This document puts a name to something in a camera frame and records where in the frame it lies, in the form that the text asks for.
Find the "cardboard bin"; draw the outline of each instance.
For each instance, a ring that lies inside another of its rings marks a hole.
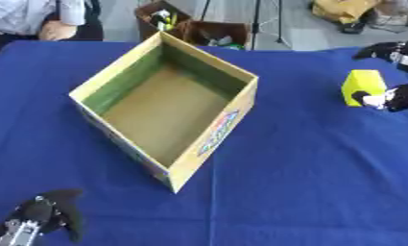
[[[160,32],[70,97],[92,124],[178,192],[251,109],[257,79]]]
[[[134,11],[139,27],[139,34],[141,35],[141,40],[145,40],[158,32],[158,28],[150,23],[150,20],[151,15],[154,12],[158,12],[161,10],[166,10],[170,13],[175,12],[178,15],[177,26],[167,33],[177,38],[183,39],[185,25],[191,19],[191,16],[185,12],[182,12],[180,9],[169,4],[168,2],[162,0],[155,1],[154,3],[136,8],[136,10]]]
[[[249,41],[249,30],[249,26],[244,23],[189,21],[185,27],[184,40],[193,45],[205,46],[207,39],[201,33],[204,31],[216,39],[231,36],[234,43],[246,46]]]

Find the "table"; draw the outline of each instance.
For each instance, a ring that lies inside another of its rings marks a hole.
[[[178,194],[88,125],[67,93],[131,43],[26,42],[0,55],[0,221],[80,187],[79,245],[408,246],[408,111],[347,108],[351,69],[408,75],[355,48],[207,48],[260,76],[256,105]],[[72,245],[63,231],[42,245]]]

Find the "gray floor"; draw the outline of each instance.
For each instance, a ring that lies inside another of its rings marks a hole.
[[[206,0],[168,0],[178,8],[199,19]],[[284,0],[284,37],[294,50],[322,50],[344,46],[364,46],[381,41],[408,40],[408,29],[400,34],[367,28],[362,35],[344,35],[336,26],[312,15],[306,8],[310,0]],[[101,0],[102,19],[109,41],[139,41],[133,10],[151,0]],[[262,0],[261,22],[276,16],[277,0]],[[205,20],[252,23],[253,0],[211,0]],[[288,49],[275,42],[277,22],[262,26],[257,38],[257,49]]]

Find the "yellow cube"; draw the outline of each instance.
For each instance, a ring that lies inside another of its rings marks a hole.
[[[386,89],[386,84],[377,70],[352,70],[342,87],[344,99],[350,107],[362,107],[351,97],[354,92],[362,90],[370,95],[379,95]]]

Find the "tripod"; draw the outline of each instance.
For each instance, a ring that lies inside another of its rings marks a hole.
[[[270,20],[265,21],[263,23],[260,23],[259,21],[260,21],[261,0],[255,0],[254,19],[252,23],[252,50],[255,49],[256,38],[257,38],[257,34],[259,33],[275,36],[277,43],[284,44],[288,48],[291,48],[291,45],[285,40],[285,38],[282,35],[282,8],[283,8],[282,1],[283,0],[277,0],[278,3],[276,3],[275,0],[271,0],[271,1],[272,3],[276,5],[278,9],[278,16],[271,18]],[[205,19],[206,12],[208,10],[210,2],[211,0],[206,0],[201,20]],[[263,25],[271,23],[273,21],[278,21],[278,34],[271,34],[271,33],[267,33],[261,30]]]

